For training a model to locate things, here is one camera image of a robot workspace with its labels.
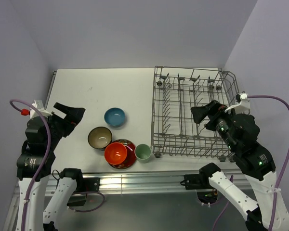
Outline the dark teal floral bowl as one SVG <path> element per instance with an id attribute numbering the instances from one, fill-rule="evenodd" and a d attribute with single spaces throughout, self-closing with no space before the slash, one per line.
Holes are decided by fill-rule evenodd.
<path id="1" fill-rule="evenodd" d="M 112 132 L 106 127 L 96 127 L 88 134 L 89 145 L 97 150 L 104 150 L 113 139 Z"/>

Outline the orange bowl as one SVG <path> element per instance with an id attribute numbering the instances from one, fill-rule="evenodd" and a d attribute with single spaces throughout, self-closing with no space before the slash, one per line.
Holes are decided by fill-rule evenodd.
<path id="1" fill-rule="evenodd" d="M 123 144 L 113 142 L 106 147 L 104 158 L 107 163 L 111 165 L 118 165 L 125 161 L 127 154 L 127 149 Z"/>

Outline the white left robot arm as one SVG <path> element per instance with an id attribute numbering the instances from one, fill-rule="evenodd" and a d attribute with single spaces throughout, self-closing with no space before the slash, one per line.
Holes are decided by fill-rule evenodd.
<path id="1" fill-rule="evenodd" d="M 71 134 L 85 113 L 84 108 L 60 103 L 55 103 L 54 108 L 65 117 L 47 112 L 38 102 L 30 105 L 30 109 L 20 110 L 21 115 L 30 116 L 30 119 L 25 130 L 26 140 L 16 162 L 20 195 L 18 231 L 57 231 L 70 197 L 88 193 L 81 169 L 65 168 L 59 173 L 50 202 L 44 204 L 55 148 L 62 138 Z"/>

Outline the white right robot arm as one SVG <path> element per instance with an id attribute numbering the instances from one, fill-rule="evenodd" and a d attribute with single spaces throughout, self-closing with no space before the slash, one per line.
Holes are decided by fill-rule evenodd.
<path id="1" fill-rule="evenodd" d="M 250 231 L 289 231 L 289 213 L 276 187 L 276 166 L 270 152 L 257 141 L 260 129 L 254 117 L 229 113 L 218 101 L 192 107 L 191 113 L 196 124 L 209 118 L 205 128 L 219 133 L 256 199 L 244 194 L 214 163 L 203 166 L 198 174 L 185 175 L 181 184 L 187 190 L 215 188 L 239 211 Z"/>

